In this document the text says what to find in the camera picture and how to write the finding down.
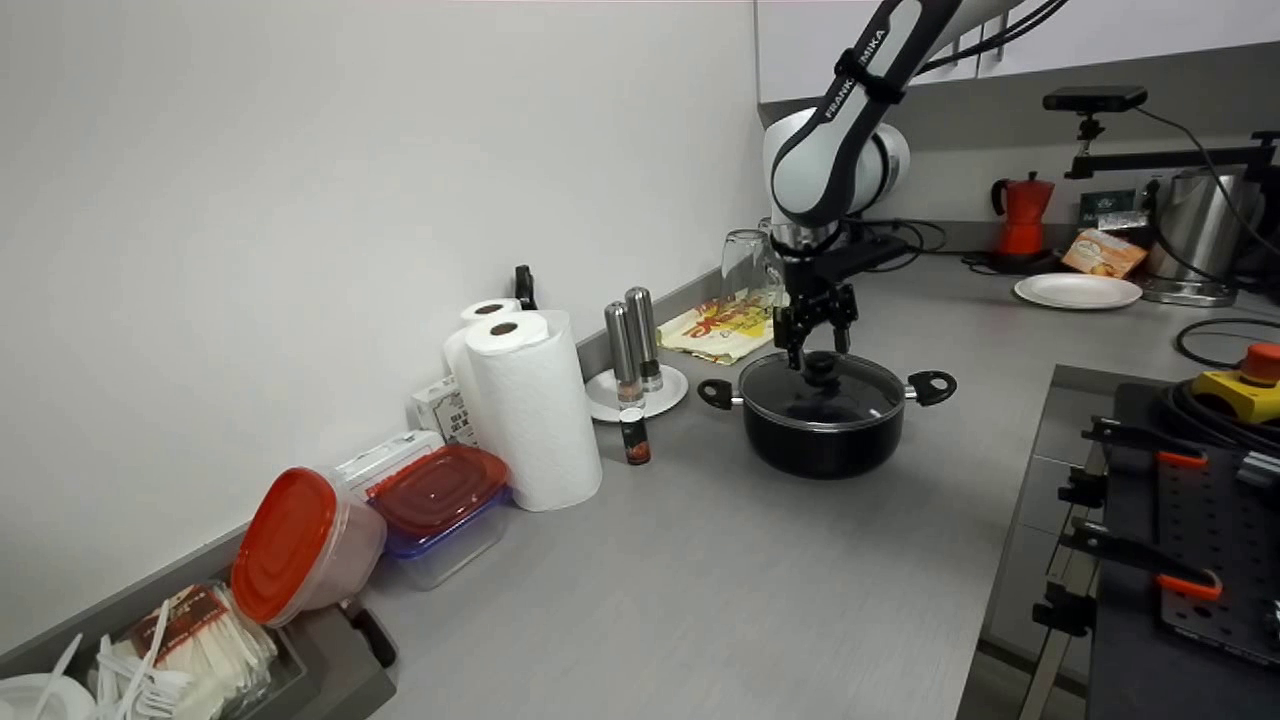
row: red lid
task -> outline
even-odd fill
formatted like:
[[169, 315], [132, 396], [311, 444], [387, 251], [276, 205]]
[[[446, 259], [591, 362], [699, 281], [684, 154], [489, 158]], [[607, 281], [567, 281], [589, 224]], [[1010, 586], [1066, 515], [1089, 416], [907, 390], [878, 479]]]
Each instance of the red lid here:
[[1249, 346], [1240, 376], [1249, 384], [1277, 384], [1280, 381], [1280, 346]]
[[233, 595], [246, 617], [276, 620], [324, 558], [338, 522], [338, 494], [311, 469], [287, 469], [260, 501], [236, 566]]
[[368, 494], [396, 536], [427, 541], [510, 487], [510, 464], [479, 448], [439, 448]]

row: white cabinet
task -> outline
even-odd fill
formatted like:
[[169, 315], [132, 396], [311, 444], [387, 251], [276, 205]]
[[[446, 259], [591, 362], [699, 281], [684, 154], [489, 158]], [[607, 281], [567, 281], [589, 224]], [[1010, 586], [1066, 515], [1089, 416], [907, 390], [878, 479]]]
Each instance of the white cabinet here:
[[[761, 104], [814, 102], [829, 87], [835, 56], [855, 46], [880, 0], [756, 0]], [[1089, 70], [1117, 59], [1186, 56], [1277, 46], [1272, 0], [1069, 0], [1048, 24], [979, 59], [937, 70], [917, 84]]]

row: red kettle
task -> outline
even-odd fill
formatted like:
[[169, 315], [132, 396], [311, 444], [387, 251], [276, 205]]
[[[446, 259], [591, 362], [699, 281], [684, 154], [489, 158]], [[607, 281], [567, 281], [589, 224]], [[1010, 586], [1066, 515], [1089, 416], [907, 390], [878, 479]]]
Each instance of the red kettle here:
[[1054, 184], [1036, 182], [995, 182], [994, 184], [994, 207], [1003, 216], [995, 258], [1029, 259], [1044, 251], [1044, 207], [1054, 202]]

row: gray countertop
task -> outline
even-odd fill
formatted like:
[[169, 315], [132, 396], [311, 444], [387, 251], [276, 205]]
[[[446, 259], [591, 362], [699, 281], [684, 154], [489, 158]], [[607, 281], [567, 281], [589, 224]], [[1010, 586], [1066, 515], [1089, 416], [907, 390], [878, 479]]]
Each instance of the gray countertop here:
[[1010, 283], [957, 259], [855, 281], [859, 355], [962, 376], [873, 476], [772, 474], [740, 413], [699, 402], [651, 422], [647, 469], [606, 428], [598, 501], [511, 515], [436, 591], [368, 595], [399, 643], [377, 720], [957, 716], [1054, 367], [1182, 381], [1190, 319], [1277, 315], [1040, 312]]

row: black cooking pot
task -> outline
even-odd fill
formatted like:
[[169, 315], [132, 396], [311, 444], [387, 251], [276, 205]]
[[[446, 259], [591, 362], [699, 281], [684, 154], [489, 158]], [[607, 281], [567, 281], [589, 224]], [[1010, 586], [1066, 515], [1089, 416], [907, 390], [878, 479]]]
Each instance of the black cooking pot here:
[[[711, 409], [731, 409], [729, 381], [695, 390]], [[756, 355], [740, 373], [740, 405], [752, 448], [797, 476], [859, 476], [883, 464], [906, 434], [906, 405], [939, 405], [957, 394], [947, 373], [917, 373], [895, 381], [887, 367], [808, 353], [805, 367], [790, 367], [785, 353]]]

